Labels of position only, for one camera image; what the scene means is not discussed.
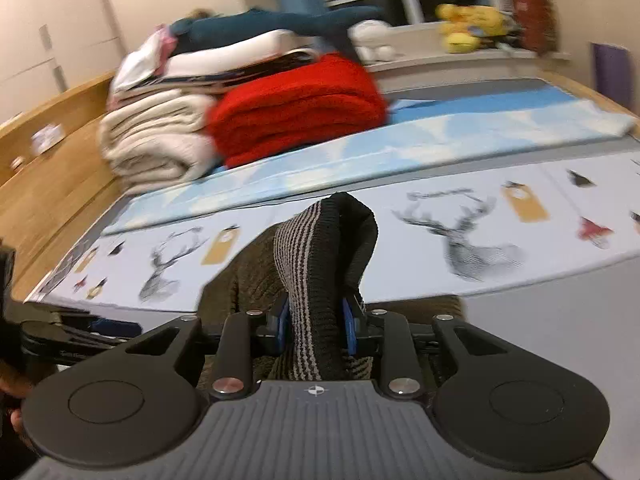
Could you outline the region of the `dark olive corduroy pants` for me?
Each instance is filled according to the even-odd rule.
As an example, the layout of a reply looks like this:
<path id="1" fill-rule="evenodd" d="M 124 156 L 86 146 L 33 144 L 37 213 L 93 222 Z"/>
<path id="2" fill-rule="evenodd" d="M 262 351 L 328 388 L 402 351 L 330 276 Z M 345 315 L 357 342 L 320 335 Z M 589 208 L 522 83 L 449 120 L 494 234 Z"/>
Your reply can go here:
<path id="1" fill-rule="evenodd" d="M 377 239 L 373 212 L 354 196 L 341 192 L 318 200 L 245 246 L 203 287 L 198 316 L 213 326 L 290 300 L 293 339 L 280 356 L 254 357 L 254 379 L 368 379 L 372 359 L 347 352 L 343 301 L 360 299 Z"/>

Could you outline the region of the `white deer print bedsheet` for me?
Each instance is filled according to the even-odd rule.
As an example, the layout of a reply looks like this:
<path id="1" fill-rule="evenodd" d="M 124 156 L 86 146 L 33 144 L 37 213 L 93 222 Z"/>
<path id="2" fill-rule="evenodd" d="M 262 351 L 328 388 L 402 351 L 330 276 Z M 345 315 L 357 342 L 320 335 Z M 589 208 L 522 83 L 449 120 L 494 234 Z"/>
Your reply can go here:
<path id="1" fill-rule="evenodd" d="M 476 326 L 584 375 L 611 425 L 597 465 L 639 474 L 639 154 L 585 157 L 363 188 L 378 241 L 360 285 L 376 302 L 454 294 Z M 43 296 L 152 328 L 192 312 L 205 284 L 306 200 L 86 237 Z"/>

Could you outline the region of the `cream folded blanket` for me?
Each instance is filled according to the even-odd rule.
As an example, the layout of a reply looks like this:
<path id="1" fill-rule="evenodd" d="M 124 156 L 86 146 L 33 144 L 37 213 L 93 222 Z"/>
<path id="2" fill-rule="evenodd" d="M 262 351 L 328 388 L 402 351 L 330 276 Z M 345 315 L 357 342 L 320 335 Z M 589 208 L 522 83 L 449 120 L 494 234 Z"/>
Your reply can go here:
<path id="1" fill-rule="evenodd" d="M 163 91 L 106 114 L 99 125 L 103 159 L 124 191 L 139 195 L 191 182 L 220 162 L 206 132 L 212 96 Z"/>

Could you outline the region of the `light blue patterned quilt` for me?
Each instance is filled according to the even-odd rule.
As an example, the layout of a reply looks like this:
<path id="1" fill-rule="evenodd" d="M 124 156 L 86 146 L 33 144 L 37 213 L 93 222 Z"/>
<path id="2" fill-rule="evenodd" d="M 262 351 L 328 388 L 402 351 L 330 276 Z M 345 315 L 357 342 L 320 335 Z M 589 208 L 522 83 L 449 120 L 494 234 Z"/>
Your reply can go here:
<path id="1" fill-rule="evenodd" d="M 124 234 L 464 160 L 613 140 L 632 128 L 629 114 L 608 112 L 539 80 L 526 90 L 400 99 L 390 107 L 386 126 L 146 193 L 130 200 L 103 232 Z"/>

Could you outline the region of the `dark striped folded cloth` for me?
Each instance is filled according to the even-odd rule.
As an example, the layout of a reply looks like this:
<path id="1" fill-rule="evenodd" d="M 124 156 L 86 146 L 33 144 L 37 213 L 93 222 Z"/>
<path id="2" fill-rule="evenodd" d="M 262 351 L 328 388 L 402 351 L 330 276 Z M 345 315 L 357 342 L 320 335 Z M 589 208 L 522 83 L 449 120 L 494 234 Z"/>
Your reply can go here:
<path id="1" fill-rule="evenodd" d="M 213 75 L 151 77 L 135 84 L 130 89 L 112 90 L 110 97 L 115 101 L 121 101 L 171 89 L 195 89 L 197 92 L 216 96 L 227 93 L 246 82 L 314 64 L 319 61 L 319 58 L 320 54 L 316 50 L 299 48 L 272 60 Z"/>

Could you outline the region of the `teal shark plush toy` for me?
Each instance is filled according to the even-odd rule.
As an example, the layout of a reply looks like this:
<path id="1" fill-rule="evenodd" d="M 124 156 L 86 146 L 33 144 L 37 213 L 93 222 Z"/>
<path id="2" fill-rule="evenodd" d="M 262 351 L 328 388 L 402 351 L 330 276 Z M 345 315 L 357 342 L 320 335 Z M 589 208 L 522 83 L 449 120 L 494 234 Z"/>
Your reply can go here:
<path id="1" fill-rule="evenodd" d="M 173 22 L 168 29 L 176 40 L 173 55 L 228 47 L 273 30 L 288 30 L 297 36 L 320 38 L 327 47 L 357 61 L 358 56 L 348 30 L 360 22 L 380 20 L 382 17 L 381 10 L 376 6 L 349 6 L 322 14 L 254 8 L 229 16 L 182 18 Z"/>

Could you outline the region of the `white pillow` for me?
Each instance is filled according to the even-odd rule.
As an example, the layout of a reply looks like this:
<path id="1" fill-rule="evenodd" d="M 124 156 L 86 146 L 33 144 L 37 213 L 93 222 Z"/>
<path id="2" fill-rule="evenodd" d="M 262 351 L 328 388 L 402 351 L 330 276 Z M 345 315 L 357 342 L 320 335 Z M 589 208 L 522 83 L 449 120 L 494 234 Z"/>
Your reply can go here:
<path id="1" fill-rule="evenodd" d="M 168 58 L 163 75 L 168 78 L 214 76 L 283 58 L 303 54 L 318 58 L 318 52 L 303 37 L 277 29 L 230 44 L 227 47 L 199 50 Z"/>

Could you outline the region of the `red folded blanket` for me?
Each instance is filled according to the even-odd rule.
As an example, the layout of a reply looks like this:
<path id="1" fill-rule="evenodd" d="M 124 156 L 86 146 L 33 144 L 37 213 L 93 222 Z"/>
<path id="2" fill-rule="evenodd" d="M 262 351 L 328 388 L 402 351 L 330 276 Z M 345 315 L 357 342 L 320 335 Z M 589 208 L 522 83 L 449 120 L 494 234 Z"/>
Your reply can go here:
<path id="1" fill-rule="evenodd" d="M 209 109 L 206 132 L 230 168 L 386 123 L 386 101 L 358 63 L 336 53 L 241 84 Z"/>

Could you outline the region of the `white window sill ledge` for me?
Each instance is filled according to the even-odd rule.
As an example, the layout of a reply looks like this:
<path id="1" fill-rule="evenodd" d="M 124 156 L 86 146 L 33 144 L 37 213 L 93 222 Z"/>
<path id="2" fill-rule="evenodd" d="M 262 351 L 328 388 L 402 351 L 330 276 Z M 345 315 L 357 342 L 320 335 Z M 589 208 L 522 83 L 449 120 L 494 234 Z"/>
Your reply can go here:
<path id="1" fill-rule="evenodd" d="M 483 80 L 536 78 L 545 70 L 557 72 L 570 65 L 570 56 L 565 52 L 553 52 L 544 58 L 524 49 L 450 54 L 442 46 L 435 23 L 395 27 L 384 42 L 395 49 L 396 58 L 371 64 L 368 72 L 385 93 Z"/>

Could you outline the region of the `yellow plush toy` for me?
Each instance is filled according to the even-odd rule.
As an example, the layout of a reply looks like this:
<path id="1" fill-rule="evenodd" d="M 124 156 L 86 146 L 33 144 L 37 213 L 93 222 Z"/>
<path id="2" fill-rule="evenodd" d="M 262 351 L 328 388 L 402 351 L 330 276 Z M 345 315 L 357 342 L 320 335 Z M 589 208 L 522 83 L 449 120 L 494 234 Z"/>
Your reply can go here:
<path id="1" fill-rule="evenodd" d="M 504 16 L 493 6 L 444 3 L 435 12 L 440 19 L 442 46 L 450 54 L 474 52 L 508 33 Z"/>

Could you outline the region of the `white plush toy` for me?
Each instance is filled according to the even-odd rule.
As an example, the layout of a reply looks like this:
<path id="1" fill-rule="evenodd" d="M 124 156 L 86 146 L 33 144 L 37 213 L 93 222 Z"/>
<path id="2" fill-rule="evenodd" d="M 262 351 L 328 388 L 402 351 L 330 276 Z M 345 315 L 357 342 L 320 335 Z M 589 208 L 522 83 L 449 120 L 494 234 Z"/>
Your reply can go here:
<path id="1" fill-rule="evenodd" d="M 392 62 L 396 49 L 388 38 L 393 31 L 390 24 L 379 20 L 362 21 L 348 30 L 349 39 L 364 65 Z"/>

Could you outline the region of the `dark red bag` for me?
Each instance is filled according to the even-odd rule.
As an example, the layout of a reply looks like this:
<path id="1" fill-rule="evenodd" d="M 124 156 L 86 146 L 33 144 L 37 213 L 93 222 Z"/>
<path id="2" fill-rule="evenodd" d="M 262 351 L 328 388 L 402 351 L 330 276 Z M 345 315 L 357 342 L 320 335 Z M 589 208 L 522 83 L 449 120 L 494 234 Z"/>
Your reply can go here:
<path id="1" fill-rule="evenodd" d="M 514 16 L 524 49 L 545 55 L 558 48 L 551 0 L 514 0 Z"/>

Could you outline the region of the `wooden bed frame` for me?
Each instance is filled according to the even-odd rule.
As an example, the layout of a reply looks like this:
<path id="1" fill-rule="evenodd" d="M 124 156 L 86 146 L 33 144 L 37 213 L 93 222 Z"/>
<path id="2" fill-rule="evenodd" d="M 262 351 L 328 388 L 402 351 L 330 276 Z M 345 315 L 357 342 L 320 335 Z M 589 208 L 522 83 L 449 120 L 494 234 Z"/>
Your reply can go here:
<path id="1" fill-rule="evenodd" d="M 26 298 L 120 196 L 96 142 L 113 75 L 67 90 L 1 128 L 1 240 Z"/>

